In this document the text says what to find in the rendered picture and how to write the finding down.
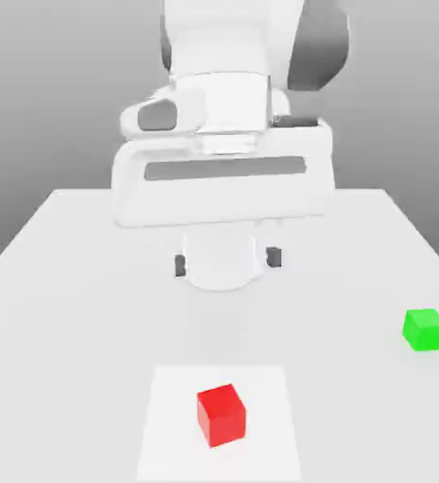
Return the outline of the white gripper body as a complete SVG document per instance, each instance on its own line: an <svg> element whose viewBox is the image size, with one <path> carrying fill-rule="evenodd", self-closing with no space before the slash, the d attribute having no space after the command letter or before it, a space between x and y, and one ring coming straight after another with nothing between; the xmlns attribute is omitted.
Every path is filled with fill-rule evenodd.
<svg viewBox="0 0 439 483"><path fill-rule="evenodd" d="M332 147L324 122L129 141L112 165L113 217L150 227L322 214L335 190Z"/></svg>

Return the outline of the small red cube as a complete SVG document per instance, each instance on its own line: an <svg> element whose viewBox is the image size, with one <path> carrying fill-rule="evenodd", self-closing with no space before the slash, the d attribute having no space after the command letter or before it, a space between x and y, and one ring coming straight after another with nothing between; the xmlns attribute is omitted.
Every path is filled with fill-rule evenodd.
<svg viewBox="0 0 439 483"><path fill-rule="evenodd" d="M246 409L232 384L196 395L197 421L209 448L245 436Z"/></svg>

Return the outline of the small green cube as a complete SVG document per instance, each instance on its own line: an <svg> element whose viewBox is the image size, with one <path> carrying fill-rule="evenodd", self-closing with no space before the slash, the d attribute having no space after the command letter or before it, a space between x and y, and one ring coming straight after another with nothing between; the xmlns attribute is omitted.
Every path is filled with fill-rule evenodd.
<svg viewBox="0 0 439 483"><path fill-rule="evenodd" d="M438 351L439 313L433 308L408 309L402 335L414 351Z"/></svg>

